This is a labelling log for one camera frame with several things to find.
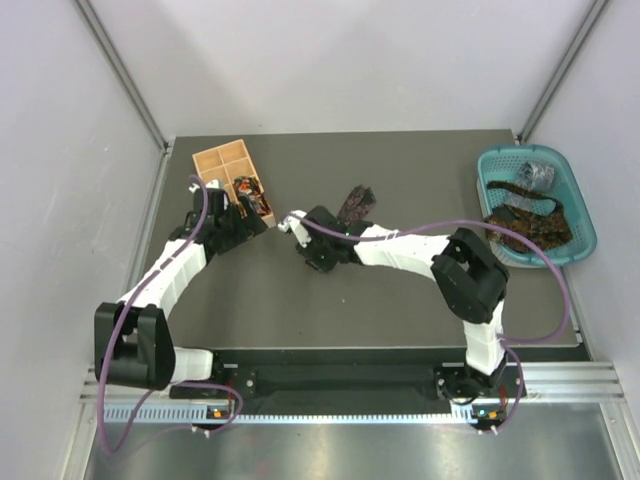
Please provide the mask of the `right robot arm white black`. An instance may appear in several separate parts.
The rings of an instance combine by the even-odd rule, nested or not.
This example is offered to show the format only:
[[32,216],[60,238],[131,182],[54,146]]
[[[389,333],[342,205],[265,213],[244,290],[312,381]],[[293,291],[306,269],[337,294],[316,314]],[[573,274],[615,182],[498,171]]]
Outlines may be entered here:
[[389,267],[435,282],[449,310],[462,321],[466,340],[463,370],[440,379],[439,394],[464,405],[502,385],[502,313],[509,274],[473,231],[403,234],[366,220],[348,224],[323,206],[308,213],[293,211],[277,228],[295,237],[297,252],[316,271],[327,273],[339,263],[351,263]]

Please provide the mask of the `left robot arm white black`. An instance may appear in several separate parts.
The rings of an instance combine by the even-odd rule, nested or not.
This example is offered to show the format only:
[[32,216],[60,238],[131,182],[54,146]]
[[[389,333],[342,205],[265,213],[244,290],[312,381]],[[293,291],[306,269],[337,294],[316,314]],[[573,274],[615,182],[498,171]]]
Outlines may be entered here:
[[168,319],[189,283],[220,256],[268,229],[271,213],[257,187],[242,181],[231,200],[224,187],[209,183],[193,191],[193,209],[169,236],[143,279],[115,302],[103,302],[94,314],[95,378],[113,384],[163,390],[192,381],[205,396],[226,387],[227,374],[215,355],[176,347]]

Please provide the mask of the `grey patterned tie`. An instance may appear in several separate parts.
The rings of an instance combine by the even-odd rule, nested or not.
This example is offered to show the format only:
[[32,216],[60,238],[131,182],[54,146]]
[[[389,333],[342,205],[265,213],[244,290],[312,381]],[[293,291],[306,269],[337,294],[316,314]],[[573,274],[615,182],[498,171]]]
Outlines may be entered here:
[[[512,184],[524,190],[543,194],[550,190],[554,177],[555,169],[553,166],[545,163],[525,162],[518,170]],[[509,193],[506,196],[505,204],[531,211],[534,200],[517,193]]]

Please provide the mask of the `colourful rolled tie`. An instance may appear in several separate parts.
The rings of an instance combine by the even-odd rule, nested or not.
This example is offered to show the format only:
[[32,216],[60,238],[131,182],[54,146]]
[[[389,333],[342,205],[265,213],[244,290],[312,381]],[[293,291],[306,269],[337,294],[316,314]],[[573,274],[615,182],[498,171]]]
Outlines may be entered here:
[[236,177],[233,180],[232,188],[243,217],[247,217],[250,210],[262,217],[272,213],[262,186],[255,176]]

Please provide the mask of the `right aluminium frame post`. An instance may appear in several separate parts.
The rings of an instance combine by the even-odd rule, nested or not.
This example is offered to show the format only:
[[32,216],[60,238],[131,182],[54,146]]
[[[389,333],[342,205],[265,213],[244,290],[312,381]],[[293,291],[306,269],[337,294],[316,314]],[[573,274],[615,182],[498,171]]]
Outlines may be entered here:
[[564,48],[559,61],[527,116],[523,127],[515,135],[515,140],[518,144],[526,144],[531,140],[611,4],[611,0],[594,0],[589,2],[586,13],[572,34],[569,43]]

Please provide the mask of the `dark purple patterned tie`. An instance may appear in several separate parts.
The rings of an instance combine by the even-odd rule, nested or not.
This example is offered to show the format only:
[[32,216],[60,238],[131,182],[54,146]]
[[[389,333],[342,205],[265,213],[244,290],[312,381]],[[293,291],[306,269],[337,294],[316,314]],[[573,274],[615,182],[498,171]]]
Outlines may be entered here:
[[345,225],[364,220],[374,208],[377,200],[370,187],[354,187],[343,202],[336,218]]

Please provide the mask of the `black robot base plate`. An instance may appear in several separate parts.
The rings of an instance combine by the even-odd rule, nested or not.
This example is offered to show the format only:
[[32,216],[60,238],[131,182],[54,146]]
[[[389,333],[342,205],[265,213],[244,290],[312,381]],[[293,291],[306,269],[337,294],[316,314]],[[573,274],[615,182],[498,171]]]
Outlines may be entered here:
[[438,381],[462,348],[226,349],[210,381],[236,389],[246,415],[443,413]]

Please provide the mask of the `aluminium frame post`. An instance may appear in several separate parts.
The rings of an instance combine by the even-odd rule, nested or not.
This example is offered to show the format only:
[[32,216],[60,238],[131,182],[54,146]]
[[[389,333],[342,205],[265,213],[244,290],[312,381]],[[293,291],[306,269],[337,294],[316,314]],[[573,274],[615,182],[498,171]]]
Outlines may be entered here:
[[569,43],[564,48],[559,61],[527,116],[523,127],[515,135],[515,140],[518,144],[526,144],[531,140],[611,4],[611,0],[594,0],[589,2],[586,13],[572,34]]
[[115,75],[118,84],[141,120],[153,143],[161,152],[166,152],[169,147],[169,142],[153,118],[146,101],[140,93],[136,82],[122,60],[116,45],[112,41],[92,2],[88,0],[72,0],[71,3],[90,31],[91,36],[97,43],[107,64]]

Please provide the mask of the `wooden compartment box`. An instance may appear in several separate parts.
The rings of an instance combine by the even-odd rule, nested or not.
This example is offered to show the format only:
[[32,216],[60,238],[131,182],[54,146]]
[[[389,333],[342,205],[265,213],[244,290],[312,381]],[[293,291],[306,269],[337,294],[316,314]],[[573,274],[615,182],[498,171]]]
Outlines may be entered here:
[[[238,176],[255,176],[259,180],[264,191],[263,183],[257,173],[243,139],[234,140],[226,144],[194,153],[192,155],[192,159],[197,175],[205,183],[214,179],[220,180],[223,188],[229,196],[230,202],[232,203],[237,204],[233,193],[232,183]],[[273,210],[270,215],[264,216],[262,219],[267,224],[268,228],[272,228],[276,225]]]

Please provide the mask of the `left aluminium frame post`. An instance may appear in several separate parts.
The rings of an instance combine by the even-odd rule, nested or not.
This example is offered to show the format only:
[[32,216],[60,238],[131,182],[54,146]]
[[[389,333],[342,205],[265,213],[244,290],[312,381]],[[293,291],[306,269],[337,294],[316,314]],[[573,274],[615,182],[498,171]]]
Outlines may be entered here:
[[90,31],[91,36],[97,43],[107,64],[115,75],[118,84],[141,120],[153,143],[161,152],[166,152],[169,147],[169,142],[153,118],[146,101],[140,93],[136,82],[122,60],[116,45],[112,41],[92,2],[88,0],[72,0],[71,3]]

